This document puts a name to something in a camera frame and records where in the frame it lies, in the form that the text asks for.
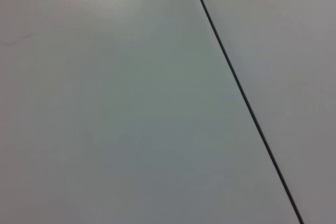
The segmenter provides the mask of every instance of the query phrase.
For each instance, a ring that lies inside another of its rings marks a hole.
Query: white surface
[[[336,1],[204,1],[304,221],[336,223]]]
[[[297,223],[199,0],[0,0],[1,223]]]

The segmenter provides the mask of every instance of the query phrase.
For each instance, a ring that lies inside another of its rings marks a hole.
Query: table surface
[[[298,223],[199,0],[0,0],[3,223]]]

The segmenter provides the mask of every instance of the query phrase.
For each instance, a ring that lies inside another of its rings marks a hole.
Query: dark line
[[[219,45],[220,45],[220,47],[221,47],[221,49],[222,49],[222,52],[223,52],[223,54],[224,54],[224,56],[225,56],[225,59],[226,59],[228,65],[229,65],[229,67],[230,67],[230,70],[231,70],[231,72],[232,72],[232,74],[233,74],[233,76],[234,76],[234,78],[235,78],[235,81],[236,81],[236,83],[237,83],[237,85],[238,85],[238,88],[239,88],[239,90],[240,90],[240,92],[241,92],[241,94],[242,94],[242,96],[243,96],[243,98],[244,98],[244,101],[245,101],[245,103],[246,103],[246,106],[247,106],[247,108],[248,108],[248,111],[250,112],[250,114],[251,114],[251,116],[252,116],[252,119],[253,119],[253,121],[254,121],[256,127],[257,127],[257,130],[258,130],[260,136],[261,136],[261,139],[263,140],[263,143],[264,143],[264,145],[265,145],[265,147],[266,147],[266,150],[267,150],[267,152],[268,152],[268,155],[269,155],[269,157],[270,157],[271,160],[272,160],[272,163],[273,163],[273,165],[274,165],[274,167],[275,167],[275,170],[277,171],[278,176],[279,176],[279,178],[280,178],[280,180],[281,180],[281,183],[282,183],[282,185],[283,185],[283,187],[284,187],[284,189],[285,189],[285,191],[286,191],[286,193],[287,193],[287,196],[288,196],[288,198],[289,198],[289,201],[290,201],[290,203],[291,203],[292,206],[293,206],[294,212],[296,213],[296,215],[297,215],[297,217],[298,217],[298,220],[299,220],[300,224],[305,224],[305,223],[303,222],[303,219],[302,219],[302,217],[301,217],[301,214],[300,214],[300,212],[299,212],[299,209],[298,209],[298,207],[297,207],[296,204],[295,204],[295,201],[294,201],[294,199],[293,199],[293,197],[292,197],[292,194],[291,194],[290,191],[289,191],[289,188],[288,188],[288,186],[287,186],[287,184],[286,184],[286,182],[285,182],[285,179],[283,178],[283,175],[282,175],[282,173],[281,173],[281,171],[280,171],[280,168],[279,168],[279,166],[278,166],[278,164],[277,164],[277,162],[276,162],[276,160],[275,160],[275,158],[274,158],[274,156],[273,156],[273,153],[272,153],[272,151],[271,151],[271,149],[270,149],[270,147],[269,147],[269,145],[268,145],[268,143],[267,143],[267,141],[266,141],[266,138],[265,138],[265,136],[264,136],[264,134],[263,134],[263,131],[261,130],[261,127],[260,127],[260,125],[259,125],[259,123],[258,123],[258,121],[257,121],[257,118],[256,118],[256,116],[255,116],[253,110],[252,110],[252,107],[251,107],[250,103],[249,103],[248,100],[247,100],[247,97],[246,97],[245,92],[244,92],[244,90],[243,90],[243,88],[242,88],[242,85],[240,84],[240,82],[239,82],[239,80],[238,80],[237,74],[236,74],[236,72],[235,72],[235,70],[234,70],[234,68],[233,68],[233,66],[232,66],[232,64],[231,64],[231,62],[230,62],[229,57],[227,56],[227,53],[226,53],[226,51],[225,51],[225,49],[224,49],[224,46],[223,46],[223,44],[222,44],[221,39],[219,38],[218,32],[217,32],[217,30],[216,30],[216,28],[215,28],[215,25],[214,25],[214,23],[213,23],[213,21],[212,21],[212,19],[211,19],[211,17],[210,17],[210,14],[209,14],[209,12],[208,12],[206,6],[205,6],[205,3],[204,3],[203,0],[200,0],[200,1],[201,1],[202,6],[203,6],[203,9],[204,9],[204,11],[205,11],[205,14],[206,14],[206,16],[207,16],[207,18],[208,18],[208,20],[209,20],[209,22],[210,22],[210,25],[211,25],[211,27],[212,27],[212,30],[213,30],[214,33],[215,33],[215,36],[216,36],[216,38],[217,38],[217,41],[218,41],[218,43],[219,43]]]

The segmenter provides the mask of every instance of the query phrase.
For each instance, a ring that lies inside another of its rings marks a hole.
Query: white panel
[[[336,1],[204,0],[306,223],[336,223]]]
[[[199,0],[0,0],[1,223],[297,223]]]

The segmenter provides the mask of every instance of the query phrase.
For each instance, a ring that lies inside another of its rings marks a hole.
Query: gray surface
[[[0,0],[1,223],[297,223],[199,0]]]
[[[336,223],[336,1],[204,1],[303,220]]]

